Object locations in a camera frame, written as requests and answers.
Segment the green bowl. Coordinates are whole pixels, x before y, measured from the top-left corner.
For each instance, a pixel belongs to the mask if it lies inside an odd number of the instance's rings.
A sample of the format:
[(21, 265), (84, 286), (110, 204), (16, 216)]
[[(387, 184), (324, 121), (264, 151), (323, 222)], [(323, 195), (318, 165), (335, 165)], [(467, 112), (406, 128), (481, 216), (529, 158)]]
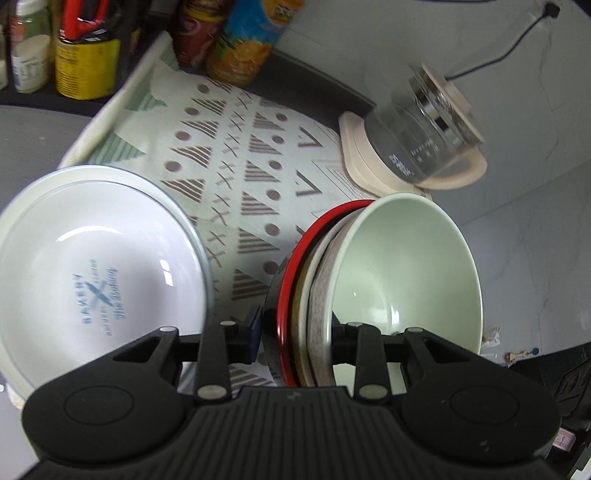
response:
[(470, 248), (449, 215), (412, 193), (356, 212), (329, 245), (311, 286), (308, 354), (318, 386), (335, 386), (332, 314), (384, 335), (422, 327), (473, 353), (483, 306)]
[(297, 275), (297, 284), (295, 284), (294, 299), (291, 302), (290, 315), (290, 340), (294, 350), (294, 369), (297, 384), (303, 387), (314, 387), (314, 371), (312, 371), (310, 355), (308, 354), (308, 323), (310, 323), (310, 300), (311, 286), (314, 284), (315, 275), (322, 263), (322, 257), (325, 251), (339, 234), (343, 227), (356, 217), (356, 213), (347, 214), (329, 231), (322, 234), (311, 253), (304, 259), (304, 266), (301, 273)]

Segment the orange juice bottle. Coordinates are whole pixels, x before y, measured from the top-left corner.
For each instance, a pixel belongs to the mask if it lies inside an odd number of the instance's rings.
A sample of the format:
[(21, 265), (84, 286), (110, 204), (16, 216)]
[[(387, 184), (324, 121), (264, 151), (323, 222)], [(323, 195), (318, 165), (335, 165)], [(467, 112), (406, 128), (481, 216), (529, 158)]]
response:
[(206, 60), (210, 78), (238, 87), (256, 78), (304, 1), (235, 1)]

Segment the red drink can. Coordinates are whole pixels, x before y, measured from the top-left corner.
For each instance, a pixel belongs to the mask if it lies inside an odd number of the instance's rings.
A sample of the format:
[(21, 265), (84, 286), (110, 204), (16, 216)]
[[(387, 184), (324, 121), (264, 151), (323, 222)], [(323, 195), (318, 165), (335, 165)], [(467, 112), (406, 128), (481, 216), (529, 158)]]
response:
[(174, 48), (179, 67), (197, 70), (214, 47), (219, 31), (228, 18), (232, 1), (184, 1)]

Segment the green bowl front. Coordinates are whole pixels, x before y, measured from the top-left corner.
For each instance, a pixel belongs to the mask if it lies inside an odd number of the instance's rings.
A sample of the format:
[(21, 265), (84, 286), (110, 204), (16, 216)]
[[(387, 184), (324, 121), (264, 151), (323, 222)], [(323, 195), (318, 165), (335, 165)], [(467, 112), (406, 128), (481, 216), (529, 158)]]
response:
[(449, 215), (412, 193), (356, 212), (329, 245), (311, 286), (308, 354), (318, 386), (335, 386), (332, 314), (384, 335), (422, 327), (473, 353), (483, 306), (470, 248)]

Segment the cream kettle base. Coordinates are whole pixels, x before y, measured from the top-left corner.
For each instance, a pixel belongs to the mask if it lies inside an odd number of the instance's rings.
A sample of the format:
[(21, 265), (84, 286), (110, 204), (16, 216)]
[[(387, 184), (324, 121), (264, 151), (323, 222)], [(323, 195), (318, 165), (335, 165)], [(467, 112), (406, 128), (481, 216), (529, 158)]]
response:
[(360, 188), (377, 197), (394, 193), (414, 193), (432, 199), (429, 193), (394, 175), (383, 163), (370, 145), (362, 117), (352, 112), (342, 113), (339, 116), (339, 135), (346, 173)]

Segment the white cap seasoning jar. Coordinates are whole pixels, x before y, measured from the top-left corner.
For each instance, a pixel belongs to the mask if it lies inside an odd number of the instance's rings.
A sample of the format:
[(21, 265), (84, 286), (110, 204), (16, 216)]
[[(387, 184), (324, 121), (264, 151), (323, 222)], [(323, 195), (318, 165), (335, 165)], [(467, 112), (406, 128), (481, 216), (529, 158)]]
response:
[(50, 16), (45, 0), (14, 1), (9, 17), (15, 89), (32, 93), (49, 80)]

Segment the glass electric kettle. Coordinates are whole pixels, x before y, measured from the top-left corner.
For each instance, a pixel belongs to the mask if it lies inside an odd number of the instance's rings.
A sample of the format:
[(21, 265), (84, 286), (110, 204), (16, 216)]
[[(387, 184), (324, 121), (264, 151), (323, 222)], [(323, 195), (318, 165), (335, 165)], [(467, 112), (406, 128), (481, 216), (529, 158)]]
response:
[(379, 164), (394, 179), (424, 190), (455, 190), (477, 182), (488, 163), (470, 102), (425, 64), (411, 70), (405, 94), (363, 119)]

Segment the patterned fringed table cloth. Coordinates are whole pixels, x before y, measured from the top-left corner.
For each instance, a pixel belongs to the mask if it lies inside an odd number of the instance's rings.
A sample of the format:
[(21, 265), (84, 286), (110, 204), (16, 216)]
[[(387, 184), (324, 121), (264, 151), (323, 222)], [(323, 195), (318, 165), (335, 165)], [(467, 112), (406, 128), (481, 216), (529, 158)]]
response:
[(213, 317), (242, 320), (315, 220), (367, 197), (339, 134), (270, 97), (180, 70), (168, 34), (61, 161), (111, 165), (182, 208), (213, 274)]

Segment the red and black bowl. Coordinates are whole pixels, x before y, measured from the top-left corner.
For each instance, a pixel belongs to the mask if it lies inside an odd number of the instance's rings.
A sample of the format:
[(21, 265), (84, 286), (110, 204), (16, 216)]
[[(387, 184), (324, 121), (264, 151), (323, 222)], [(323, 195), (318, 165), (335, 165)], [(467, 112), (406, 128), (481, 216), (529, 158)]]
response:
[(370, 199), (353, 200), (332, 208), (312, 223), (297, 241), (290, 256), (273, 277), (264, 301), (262, 313), (263, 348), (271, 375), (279, 386), (300, 387), (294, 366), (294, 349), (290, 345), (290, 308), (294, 300), (297, 279), (304, 261), (321, 240), (321, 236), (353, 212), (366, 208)]

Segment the soy sauce bottle yellow label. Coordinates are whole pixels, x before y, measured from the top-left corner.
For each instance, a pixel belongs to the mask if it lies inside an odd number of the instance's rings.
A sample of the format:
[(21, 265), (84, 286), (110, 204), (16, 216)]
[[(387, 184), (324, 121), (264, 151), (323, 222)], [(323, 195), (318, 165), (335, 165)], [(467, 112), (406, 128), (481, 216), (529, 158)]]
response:
[(97, 30), (76, 41), (56, 41), (55, 78), (57, 91), (74, 100), (109, 96), (115, 88), (121, 40), (118, 30), (121, 8), (110, 1), (106, 20)]

